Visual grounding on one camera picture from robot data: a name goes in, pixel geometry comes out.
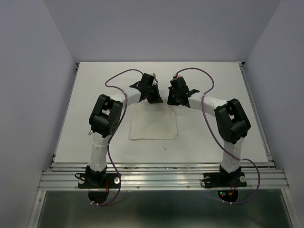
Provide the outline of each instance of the gray floor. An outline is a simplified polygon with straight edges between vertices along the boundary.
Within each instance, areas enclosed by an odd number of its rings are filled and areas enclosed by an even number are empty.
[[[243,205],[224,205],[207,191],[121,192],[111,206],[89,204],[87,192],[47,192],[39,228],[289,228],[280,190],[260,190]],[[215,191],[208,191],[216,196]],[[252,191],[240,192],[239,200]]]

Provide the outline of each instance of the gray wall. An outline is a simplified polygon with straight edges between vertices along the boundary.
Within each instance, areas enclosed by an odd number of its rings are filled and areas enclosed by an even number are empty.
[[[0,1],[0,227],[27,227],[75,63],[41,0]]]
[[[76,61],[245,61],[279,0],[44,0]]]
[[[283,0],[245,64],[278,167],[304,224],[304,1]]]

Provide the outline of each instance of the black mounting plate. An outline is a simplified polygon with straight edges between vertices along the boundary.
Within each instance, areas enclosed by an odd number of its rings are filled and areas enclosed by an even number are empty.
[[[221,180],[222,175],[220,174],[220,172],[206,172],[203,173],[204,175],[204,180],[202,181],[201,185],[202,187],[206,188],[206,189],[211,189],[211,188],[230,188],[231,184],[233,184],[232,182],[227,182],[227,181],[223,181]],[[245,174],[243,172],[240,172],[239,175],[236,177],[235,182],[237,183],[237,187],[238,188],[242,188],[242,187],[247,187],[247,182],[241,182],[240,181],[240,177],[244,176]]]
[[[86,179],[86,174],[81,173],[81,174],[79,174],[79,177]],[[114,183],[114,179],[116,177],[118,177],[117,173],[107,173],[106,174],[106,180],[109,180],[109,188],[110,189],[118,189],[119,188],[119,183],[118,184]],[[95,183],[91,183],[91,182],[88,182],[88,181],[85,181],[82,184],[80,184],[78,182],[78,188],[79,189],[105,189],[105,185],[106,185],[106,181],[104,181],[102,184],[95,184]]]

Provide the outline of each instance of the folded cloth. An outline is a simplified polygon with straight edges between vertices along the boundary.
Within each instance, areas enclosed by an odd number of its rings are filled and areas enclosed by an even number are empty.
[[[133,105],[130,140],[174,139],[177,136],[175,113],[167,103],[141,101]]]

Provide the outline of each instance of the towel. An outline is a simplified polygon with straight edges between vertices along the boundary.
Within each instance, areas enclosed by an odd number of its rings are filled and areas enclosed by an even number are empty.
[[[174,139],[177,136],[175,113],[167,103],[149,104],[141,101],[133,105],[130,140]]]

